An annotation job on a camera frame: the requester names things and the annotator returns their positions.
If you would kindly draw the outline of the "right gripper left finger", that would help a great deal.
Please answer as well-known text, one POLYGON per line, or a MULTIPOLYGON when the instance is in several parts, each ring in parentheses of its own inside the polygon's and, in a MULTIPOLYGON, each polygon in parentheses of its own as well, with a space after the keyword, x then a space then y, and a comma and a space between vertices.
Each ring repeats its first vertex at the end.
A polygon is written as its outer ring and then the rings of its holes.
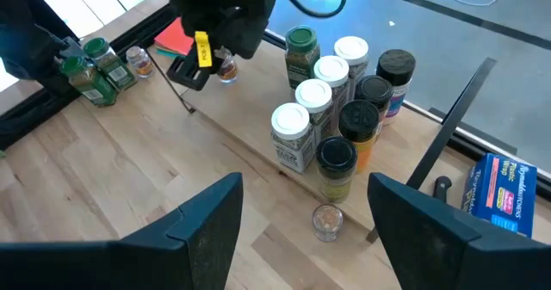
POLYGON ((224 290, 243 199, 233 172, 119 240, 1 243, 0 290, 224 290))

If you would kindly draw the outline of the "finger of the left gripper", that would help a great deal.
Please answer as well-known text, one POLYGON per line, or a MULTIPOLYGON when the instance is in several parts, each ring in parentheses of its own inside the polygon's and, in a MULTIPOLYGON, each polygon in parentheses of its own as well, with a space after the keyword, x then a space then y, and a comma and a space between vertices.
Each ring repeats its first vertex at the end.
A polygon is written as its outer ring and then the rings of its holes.
POLYGON ((167 77, 186 88, 201 91, 210 76, 220 69, 223 60, 213 57, 212 66, 201 68, 198 53, 197 45, 193 44, 187 56, 176 57, 166 72, 167 77))
POLYGON ((226 47, 234 55, 251 59, 263 40, 264 29, 246 29, 228 36, 226 47))

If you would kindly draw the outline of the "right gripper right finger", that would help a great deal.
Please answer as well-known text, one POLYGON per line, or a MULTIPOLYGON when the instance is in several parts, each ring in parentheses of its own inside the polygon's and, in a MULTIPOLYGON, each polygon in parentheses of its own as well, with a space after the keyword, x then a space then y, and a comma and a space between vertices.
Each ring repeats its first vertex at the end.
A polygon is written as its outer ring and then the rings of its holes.
POLYGON ((367 197, 402 290, 551 290, 551 245, 382 173, 370 174, 367 197))

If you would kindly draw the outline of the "small clear spice jar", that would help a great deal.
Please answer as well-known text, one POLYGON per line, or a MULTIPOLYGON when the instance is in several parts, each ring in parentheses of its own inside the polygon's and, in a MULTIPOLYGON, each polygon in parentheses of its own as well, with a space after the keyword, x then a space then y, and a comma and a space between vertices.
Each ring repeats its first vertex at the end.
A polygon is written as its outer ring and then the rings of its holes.
POLYGON ((153 73, 154 65, 143 48, 131 46, 126 51, 126 58, 140 77, 149 77, 153 73))
POLYGON ((342 211, 331 204, 320 205, 313 211, 314 235, 322 242, 333 242, 343 225, 342 211))
POLYGON ((238 67, 231 52, 222 47, 216 51, 216 57, 222 59, 217 75, 224 84, 234 83, 238 75, 238 67))

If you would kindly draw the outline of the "green-lid herb jar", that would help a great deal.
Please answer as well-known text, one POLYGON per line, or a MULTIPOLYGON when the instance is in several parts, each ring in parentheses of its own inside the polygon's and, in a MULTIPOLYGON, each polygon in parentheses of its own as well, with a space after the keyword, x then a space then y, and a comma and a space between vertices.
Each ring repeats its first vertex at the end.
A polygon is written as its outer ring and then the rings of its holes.
POLYGON ((286 33, 285 62, 291 90, 307 79, 314 78, 313 67, 320 58, 316 31, 297 26, 286 33))
POLYGON ((107 75, 118 91, 124 91, 136 84, 137 80, 132 72, 104 38, 98 37, 86 42, 84 52, 107 75))
POLYGON ((59 69, 68 77, 71 86, 95 106, 106 107, 115 104, 116 90, 86 58, 70 56, 61 62, 59 69))

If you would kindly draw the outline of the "black-lid jar red label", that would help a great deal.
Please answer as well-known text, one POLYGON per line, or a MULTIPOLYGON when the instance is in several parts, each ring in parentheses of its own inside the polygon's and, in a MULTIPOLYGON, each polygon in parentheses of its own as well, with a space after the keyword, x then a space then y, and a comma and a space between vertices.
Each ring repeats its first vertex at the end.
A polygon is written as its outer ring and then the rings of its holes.
POLYGON ((356 84, 354 99, 368 101, 378 109, 379 123, 376 129, 376 137, 379 137, 381 132, 392 96, 393 86, 383 77, 369 75, 356 84))

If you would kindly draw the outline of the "black-lid jar orange label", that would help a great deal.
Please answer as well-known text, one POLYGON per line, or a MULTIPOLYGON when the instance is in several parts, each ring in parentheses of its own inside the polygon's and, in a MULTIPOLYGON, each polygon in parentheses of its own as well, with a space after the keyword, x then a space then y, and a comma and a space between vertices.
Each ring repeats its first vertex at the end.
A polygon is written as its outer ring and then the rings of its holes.
POLYGON ((356 172, 367 168, 375 144, 379 111, 371 102, 354 100, 346 103, 338 114, 338 131, 357 150, 356 172))

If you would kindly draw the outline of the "black-lid jar yellow-green label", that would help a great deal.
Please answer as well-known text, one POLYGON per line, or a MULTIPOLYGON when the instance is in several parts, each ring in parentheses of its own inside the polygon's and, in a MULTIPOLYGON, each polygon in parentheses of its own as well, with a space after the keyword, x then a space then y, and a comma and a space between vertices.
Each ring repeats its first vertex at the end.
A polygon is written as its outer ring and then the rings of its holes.
POLYGON ((342 202, 348 197, 356 161, 357 151, 350 140, 331 136, 319 142, 316 148, 319 191, 329 202, 342 202))

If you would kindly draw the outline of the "black-lid jar purple label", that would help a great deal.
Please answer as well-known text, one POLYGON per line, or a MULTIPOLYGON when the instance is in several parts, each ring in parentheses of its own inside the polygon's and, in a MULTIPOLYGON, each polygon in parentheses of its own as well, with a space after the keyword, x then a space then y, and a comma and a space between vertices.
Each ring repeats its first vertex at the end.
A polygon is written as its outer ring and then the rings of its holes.
POLYGON ((415 68, 416 59, 406 50, 390 49, 379 57, 375 75, 386 79, 393 87, 393 95, 383 122, 384 125, 392 124, 398 115, 409 90, 415 68))

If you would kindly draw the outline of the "yellow tag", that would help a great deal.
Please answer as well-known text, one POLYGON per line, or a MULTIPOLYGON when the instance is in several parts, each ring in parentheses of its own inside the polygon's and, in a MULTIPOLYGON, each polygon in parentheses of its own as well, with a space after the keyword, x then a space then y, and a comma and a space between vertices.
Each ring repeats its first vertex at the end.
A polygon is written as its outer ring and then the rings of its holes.
POLYGON ((208 68, 213 65, 212 50, 207 32, 195 32, 195 44, 200 68, 208 68))

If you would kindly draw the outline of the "blue plastic wrap box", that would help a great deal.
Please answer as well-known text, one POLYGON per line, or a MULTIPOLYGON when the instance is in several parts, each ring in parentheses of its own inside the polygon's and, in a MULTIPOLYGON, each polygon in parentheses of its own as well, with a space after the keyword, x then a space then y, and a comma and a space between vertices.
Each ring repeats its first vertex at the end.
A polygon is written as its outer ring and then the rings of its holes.
POLYGON ((487 153, 467 174, 461 210, 530 238, 536 183, 535 166, 487 153))

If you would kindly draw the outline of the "black-handled knife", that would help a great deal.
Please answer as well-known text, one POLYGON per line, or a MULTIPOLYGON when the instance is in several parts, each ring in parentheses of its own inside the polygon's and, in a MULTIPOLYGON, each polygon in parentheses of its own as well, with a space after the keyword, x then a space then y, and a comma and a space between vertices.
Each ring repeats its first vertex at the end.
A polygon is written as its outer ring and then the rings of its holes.
POLYGON ((439 176, 435 180, 435 186, 432 196, 446 203, 448 190, 452 187, 452 182, 447 176, 439 176))

